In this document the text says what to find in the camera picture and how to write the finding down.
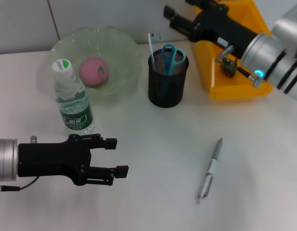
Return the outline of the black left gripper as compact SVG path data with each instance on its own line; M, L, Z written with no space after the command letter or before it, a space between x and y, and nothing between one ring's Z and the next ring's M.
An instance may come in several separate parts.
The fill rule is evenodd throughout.
M18 145L18 176L66 176L77 186L112 186L114 179L127 177L128 166L90 167L90 149L115 150L116 138L100 133L70 135L61 143L21 143Z

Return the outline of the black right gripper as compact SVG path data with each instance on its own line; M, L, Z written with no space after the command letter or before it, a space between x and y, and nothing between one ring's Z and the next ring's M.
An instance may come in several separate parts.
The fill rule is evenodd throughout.
M164 7L163 16L169 27L188 37L191 42L211 41L225 49L233 46L232 55L241 58L251 41L258 35L228 16L229 7L214 0L185 0L202 11L192 22L179 15L170 6Z

